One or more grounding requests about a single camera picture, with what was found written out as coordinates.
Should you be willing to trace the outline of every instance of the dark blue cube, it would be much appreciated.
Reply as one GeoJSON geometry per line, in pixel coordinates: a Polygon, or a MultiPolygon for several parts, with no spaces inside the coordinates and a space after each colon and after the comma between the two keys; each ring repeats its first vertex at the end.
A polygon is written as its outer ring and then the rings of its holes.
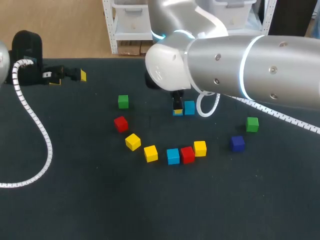
{"type": "Polygon", "coordinates": [[[245,150],[245,140],[242,136],[233,136],[230,140],[232,152],[243,152],[245,150]]]}

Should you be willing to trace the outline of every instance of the white cable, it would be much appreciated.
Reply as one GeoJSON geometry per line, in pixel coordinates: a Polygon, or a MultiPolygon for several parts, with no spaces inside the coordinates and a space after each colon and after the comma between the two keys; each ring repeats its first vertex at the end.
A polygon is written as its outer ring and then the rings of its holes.
{"type": "MultiPolygon", "coordinates": [[[[192,45],[192,43],[194,41],[195,40],[193,40],[193,41],[191,41],[189,43],[189,45],[186,47],[186,51],[185,51],[184,54],[188,54],[189,48],[190,48],[190,46],[192,45]]],[[[216,108],[218,106],[219,99],[220,99],[220,94],[219,93],[216,94],[215,102],[213,104],[212,109],[209,112],[204,113],[202,111],[202,109],[201,109],[201,101],[202,101],[202,99],[204,98],[204,96],[212,96],[212,95],[214,95],[215,92],[201,91],[200,88],[198,88],[198,86],[196,85],[194,79],[191,76],[191,73],[190,73],[189,67],[188,67],[188,58],[187,57],[184,58],[183,64],[184,64],[184,69],[186,70],[186,74],[188,75],[188,78],[189,78],[191,86],[199,93],[199,96],[198,96],[198,98],[196,100],[196,110],[197,110],[198,114],[203,118],[210,117],[215,112],[215,110],[216,110],[216,108]]]]}
{"type": "Polygon", "coordinates": [[[16,92],[21,104],[23,105],[25,110],[29,113],[29,115],[32,117],[32,119],[34,120],[35,124],[39,128],[39,130],[42,133],[43,138],[44,138],[44,140],[46,142],[46,147],[47,147],[46,162],[44,164],[44,167],[41,169],[41,171],[37,175],[35,175],[34,177],[32,177],[32,178],[30,178],[30,179],[28,179],[26,181],[21,181],[21,182],[0,183],[0,188],[18,188],[18,187],[22,187],[22,186],[26,186],[26,185],[32,184],[33,182],[35,182],[36,180],[41,178],[41,176],[48,170],[48,168],[50,166],[50,163],[51,163],[51,160],[52,160],[52,157],[53,157],[53,148],[52,148],[50,137],[49,137],[45,127],[42,125],[41,121],[37,117],[37,115],[34,113],[34,111],[31,109],[31,107],[29,106],[29,104],[25,100],[25,97],[24,97],[24,95],[22,94],[22,92],[20,90],[20,85],[19,85],[19,81],[18,81],[18,70],[19,70],[19,67],[20,66],[33,65],[33,64],[34,64],[33,61],[27,60],[27,59],[22,59],[22,60],[17,61],[13,65],[12,80],[13,80],[13,85],[14,85],[15,92],[16,92]]]}
{"type": "Polygon", "coordinates": [[[308,131],[311,131],[311,132],[314,132],[316,134],[320,134],[320,128],[317,127],[317,126],[314,126],[314,125],[311,125],[307,122],[304,122],[304,121],[300,121],[298,119],[295,119],[291,116],[288,116],[288,115],[285,115],[281,112],[278,112],[278,111],[275,111],[275,110],[272,110],[271,108],[269,107],[266,107],[266,106],[263,106],[255,101],[251,101],[251,100],[248,100],[248,99],[244,99],[244,98],[240,98],[240,97],[234,97],[234,96],[231,96],[231,98],[233,99],[236,99],[244,104],[247,104],[257,110],[260,110],[266,114],[269,114],[273,117],[276,117],[278,119],[281,119],[283,121],[286,121],[287,123],[290,123],[290,124],[293,124],[293,125],[296,125],[300,128],[303,128],[303,129],[306,129],[308,131]]]}

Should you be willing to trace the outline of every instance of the black device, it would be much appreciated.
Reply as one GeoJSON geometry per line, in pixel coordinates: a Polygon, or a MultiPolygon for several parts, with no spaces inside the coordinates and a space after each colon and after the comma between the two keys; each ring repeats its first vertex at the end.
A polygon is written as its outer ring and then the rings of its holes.
{"type": "MultiPolygon", "coordinates": [[[[18,79],[21,86],[60,85],[61,79],[64,77],[70,77],[73,81],[85,81],[85,73],[80,68],[67,68],[63,65],[44,66],[42,39],[34,32],[27,30],[17,32],[12,40],[12,50],[9,51],[9,55],[10,69],[18,60],[29,59],[33,61],[33,65],[19,69],[18,79]]],[[[8,74],[5,82],[7,84],[13,83],[11,74],[8,74]]]]}

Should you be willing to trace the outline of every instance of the yellow cube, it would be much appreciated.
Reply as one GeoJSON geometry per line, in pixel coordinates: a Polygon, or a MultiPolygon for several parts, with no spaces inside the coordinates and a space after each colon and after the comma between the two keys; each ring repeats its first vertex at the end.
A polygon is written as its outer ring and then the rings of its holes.
{"type": "Polygon", "coordinates": [[[196,157],[205,157],[207,154],[207,146],[205,141],[195,141],[193,145],[196,157]]]}
{"type": "Polygon", "coordinates": [[[125,139],[125,145],[131,149],[131,151],[136,150],[138,147],[141,146],[141,140],[138,138],[137,135],[132,133],[125,139]]]}
{"type": "Polygon", "coordinates": [[[82,69],[80,69],[80,77],[81,77],[81,81],[82,82],[86,82],[87,81],[87,73],[85,71],[83,71],[82,69]]]}
{"type": "Polygon", "coordinates": [[[155,145],[144,148],[144,156],[147,163],[158,160],[158,152],[155,145]]]}
{"type": "Polygon", "coordinates": [[[173,110],[174,114],[182,114],[182,109],[173,110]]]}

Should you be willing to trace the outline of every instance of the cardboard box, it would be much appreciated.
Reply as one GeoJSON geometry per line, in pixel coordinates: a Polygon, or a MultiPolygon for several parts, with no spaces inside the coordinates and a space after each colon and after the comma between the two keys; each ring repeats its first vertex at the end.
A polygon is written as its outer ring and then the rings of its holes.
{"type": "Polygon", "coordinates": [[[141,43],[141,49],[140,49],[140,54],[142,56],[145,56],[149,50],[149,48],[151,48],[151,46],[154,44],[154,42],[152,40],[150,41],[142,41],[141,43]]]}
{"type": "Polygon", "coordinates": [[[139,56],[141,41],[118,41],[118,55],[139,56]]]}

